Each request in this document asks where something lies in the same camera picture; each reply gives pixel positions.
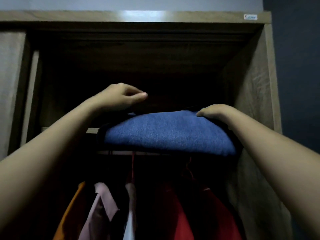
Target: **blue folded cloth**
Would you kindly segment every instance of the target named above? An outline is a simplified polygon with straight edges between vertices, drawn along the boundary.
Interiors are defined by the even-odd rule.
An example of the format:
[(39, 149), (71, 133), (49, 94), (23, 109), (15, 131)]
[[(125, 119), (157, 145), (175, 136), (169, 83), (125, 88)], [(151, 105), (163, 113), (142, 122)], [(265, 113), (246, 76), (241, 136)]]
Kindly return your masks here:
[(123, 150), (139, 148), (225, 157), (236, 155), (234, 139), (216, 124), (189, 110), (150, 113), (103, 126), (98, 132), (98, 140), (104, 145), (121, 146)]

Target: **blue denim fabric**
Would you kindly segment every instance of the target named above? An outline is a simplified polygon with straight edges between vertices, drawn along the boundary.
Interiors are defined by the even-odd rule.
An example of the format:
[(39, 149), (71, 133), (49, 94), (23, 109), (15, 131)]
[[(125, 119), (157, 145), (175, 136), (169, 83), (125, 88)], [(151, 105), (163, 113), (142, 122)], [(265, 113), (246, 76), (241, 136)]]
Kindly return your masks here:
[(138, 115), (109, 127), (98, 132), (98, 140), (105, 145), (225, 157), (237, 154), (221, 127), (189, 110)]

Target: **wooden wardrobe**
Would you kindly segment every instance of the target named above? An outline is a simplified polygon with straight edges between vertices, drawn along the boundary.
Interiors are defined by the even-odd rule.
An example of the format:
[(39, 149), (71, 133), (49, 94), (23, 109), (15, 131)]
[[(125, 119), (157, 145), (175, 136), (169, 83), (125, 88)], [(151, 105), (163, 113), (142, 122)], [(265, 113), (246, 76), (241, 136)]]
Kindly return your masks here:
[[(0, 160), (119, 82), (149, 94), (137, 114), (225, 103), (282, 133), (270, 12), (1, 11)], [(225, 187), (248, 240), (292, 239), (246, 150)]]

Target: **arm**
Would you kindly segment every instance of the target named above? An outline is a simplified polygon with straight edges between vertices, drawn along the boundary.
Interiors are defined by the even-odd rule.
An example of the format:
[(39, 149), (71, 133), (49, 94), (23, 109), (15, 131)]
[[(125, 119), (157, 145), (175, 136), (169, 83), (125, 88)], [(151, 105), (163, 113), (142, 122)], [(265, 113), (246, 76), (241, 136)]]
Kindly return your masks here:
[(211, 105), (197, 116), (226, 123), (286, 207), (320, 238), (319, 154), (228, 105)]
[(104, 111), (123, 110), (147, 98), (119, 83), (86, 100), (0, 162), (0, 231), (34, 197), (54, 167)]

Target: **forearm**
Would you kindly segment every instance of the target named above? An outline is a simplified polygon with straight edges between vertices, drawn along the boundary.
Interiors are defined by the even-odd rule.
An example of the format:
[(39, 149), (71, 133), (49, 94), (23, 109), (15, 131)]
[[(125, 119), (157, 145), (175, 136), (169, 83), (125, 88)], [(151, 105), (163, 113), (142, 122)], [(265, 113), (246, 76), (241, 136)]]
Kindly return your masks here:
[(93, 109), (86, 101), (0, 163), (0, 230), (33, 198), (55, 165), (85, 134)]
[(320, 238), (320, 155), (236, 109), (220, 118), (234, 131), (286, 207)]

